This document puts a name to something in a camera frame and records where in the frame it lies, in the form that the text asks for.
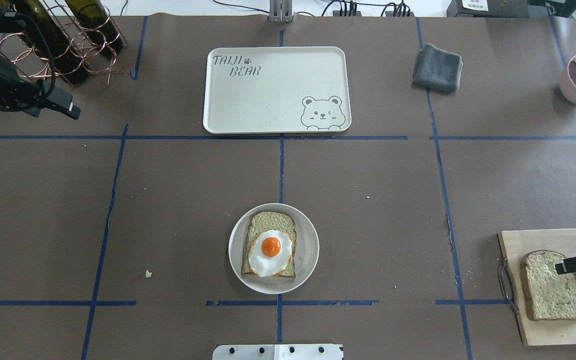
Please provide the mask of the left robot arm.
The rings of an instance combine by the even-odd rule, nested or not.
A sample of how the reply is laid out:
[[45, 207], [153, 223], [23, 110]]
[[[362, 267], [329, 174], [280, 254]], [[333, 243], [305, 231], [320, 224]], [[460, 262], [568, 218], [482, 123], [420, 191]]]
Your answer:
[[80, 58], [75, 57], [74, 62], [59, 66], [59, 56], [70, 53], [69, 41], [64, 41], [62, 46], [58, 47], [34, 18], [8, 7], [0, 7], [0, 34], [22, 32], [46, 59], [50, 76], [48, 79], [23, 79], [13, 61], [0, 54], [0, 112], [23, 112], [38, 117], [41, 110], [48, 109], [77, 120], [81, 110], [74, 104], [70, 93], [58, 88], [57, 76], [77, 71]]

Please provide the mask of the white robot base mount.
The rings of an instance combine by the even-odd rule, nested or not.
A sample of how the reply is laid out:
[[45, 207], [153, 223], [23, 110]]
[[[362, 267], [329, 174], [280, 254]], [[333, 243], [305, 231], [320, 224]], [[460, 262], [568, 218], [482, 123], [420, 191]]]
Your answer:
[[343, 360], [342, 344], [222, 344], [215, 347], [213, 360]]

